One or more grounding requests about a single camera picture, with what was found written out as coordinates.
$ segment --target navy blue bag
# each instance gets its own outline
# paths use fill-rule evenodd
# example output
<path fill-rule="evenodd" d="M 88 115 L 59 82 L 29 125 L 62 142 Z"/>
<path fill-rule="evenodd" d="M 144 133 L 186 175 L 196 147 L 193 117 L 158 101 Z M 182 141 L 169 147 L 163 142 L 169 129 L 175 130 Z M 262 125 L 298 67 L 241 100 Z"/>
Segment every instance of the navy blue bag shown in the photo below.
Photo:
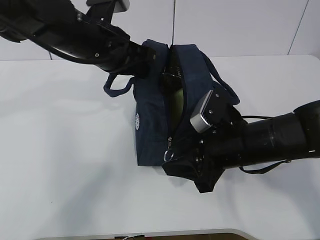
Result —
<path fill-rule="evenodd" d="M 104 91 L 111 97 L 127 93 L 134 85 L 136 100 L 135 142 L 139 166 L 162 166 L 165 161 L 180 156 L 199 140 L 190 117 L 199 100 L 210 90 L 221 88 L 230 101 L 240 100 L 219 76 L 210 59 L 196 45 L 168 45 L 147 40 L 144 46 L 156 51 L 156 59 L 145 79 L 133 77 L 124 89 L 111 89 L 116 75 L 110 75 Z M 168 116 L 168 101 L 161 91 L 161 80 L 170 54 L 177 56 L 183 89 L 183 111 L 178 126 L 172 130 Z"/>

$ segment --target zipper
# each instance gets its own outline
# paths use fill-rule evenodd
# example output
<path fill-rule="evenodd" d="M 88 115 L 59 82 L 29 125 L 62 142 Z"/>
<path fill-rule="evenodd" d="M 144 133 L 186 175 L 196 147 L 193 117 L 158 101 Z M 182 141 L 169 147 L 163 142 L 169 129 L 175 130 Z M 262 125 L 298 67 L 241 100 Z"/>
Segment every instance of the zipper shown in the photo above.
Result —
<path fill-rule="evenodd" d="M 184 73 L 181 68 L 181 62 L 180 62 L 177 50 L 175 49 L 174 45 L 171 46 L 171 48 L 170 48 L 167 65 L 171 63 L 170 60 L 173 61 L 173 66 L 169 66 L 169 68 L 170 68 L 169 71 L 171 70 L 171 71 L 173 71 L 173 73 L 172 72 L 164 72 L 163 75 L 180 79 L 181 85 L 182 85 L 182 92 L 183 92 L 183 108 L 182 108 L 182 113 L 181 113 L 181 116 L 180 116 L 180 119 L 179 119 L 177 126 L 175 127 L 175 129 L 172 129 L 171 115 L 170 115 L 170 111 L 169 111 L 169 101 L 168 101 L 168 98 L 165 95 L 163 95 L 164 108 L 165 108 L 165 114 L 166 114 L 166 120 L 167 120 L 167 135 L 168 135 L 168 138 L 167 138 L 168 147 L 167 147 L 167 150 L 165 151 L 164 157 L 163 157 L 165 162 L 171 161 L 174 158 L 175 153 L 172 149 L 173 148 L 173 138 L 174 138 L 181 122 L 184 119 L 184 116 L 186 114 L 186 107 L 187 107 L 187 98 L 185 97 L 186 83 L 185 83 L 185 79 L 184 79 Z"/>

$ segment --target white table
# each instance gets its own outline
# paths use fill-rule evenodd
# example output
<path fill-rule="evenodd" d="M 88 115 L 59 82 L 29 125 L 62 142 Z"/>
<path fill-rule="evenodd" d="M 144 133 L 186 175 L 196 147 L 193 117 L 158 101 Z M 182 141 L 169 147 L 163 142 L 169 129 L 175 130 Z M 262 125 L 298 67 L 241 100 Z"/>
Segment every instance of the white table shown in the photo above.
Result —
<path fill-rule="evenodd" d="M 315 57 L 212 60 L 238 93 L 242 114 L 276 116 L 320 99 Z M 95 66 L 64 60 L 0 62 L 1 239 L 320 238 L 320 160 L 265 175 L 229 169 L 214 192 L 199 194 L 191 181 L 137 166 L 133 96 L 109 98 L 106 78 Z"/>

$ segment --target white wall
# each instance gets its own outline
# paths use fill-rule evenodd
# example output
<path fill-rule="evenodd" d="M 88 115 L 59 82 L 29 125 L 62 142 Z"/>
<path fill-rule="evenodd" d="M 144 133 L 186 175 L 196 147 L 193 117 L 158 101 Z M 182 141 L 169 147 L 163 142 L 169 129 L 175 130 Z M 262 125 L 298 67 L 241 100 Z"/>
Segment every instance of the white wall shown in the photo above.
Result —
<path fill-rule="evenodd" d="M 290 54 L 310 54 L 320 58 L 320 0 L 309 0 Z"/>
<path fill-rule="evenodd" d="M 72 2 L 87 11 L 86 0 Z M 170 44 L 173 5 L 174 0 L 130 0 L 129 10 L 115 14 L 112 24 L 139 44 L 148 38 Z M 210 57 L 287 55 L 290 50 L 320 58 L 319 10 L 320 0 L 176 0 L 174 43 L 197 44 Z M 0 61 L 47 59 L 49 54 L 29 41 L 0 38 Z"/>
<path fill-rule="evenodd" d="M 175 44 L 209 57 L 286 55 L 307 0 L 176 0 Z"/>

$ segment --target zipper pull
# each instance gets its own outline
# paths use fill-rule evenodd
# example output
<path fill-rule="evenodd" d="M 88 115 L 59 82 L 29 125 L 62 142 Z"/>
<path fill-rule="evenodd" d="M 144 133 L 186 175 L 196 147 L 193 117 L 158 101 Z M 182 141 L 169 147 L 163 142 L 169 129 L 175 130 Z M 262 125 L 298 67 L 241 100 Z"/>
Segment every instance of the zipper pull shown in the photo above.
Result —
<path fill-rule="evenodd" d="M 175 156 L 175 153 L 172 151 L 172 137 L 168 138 L 168 149 L 165 151 L 163 160 L 165 162 L 171 161 Z"/>

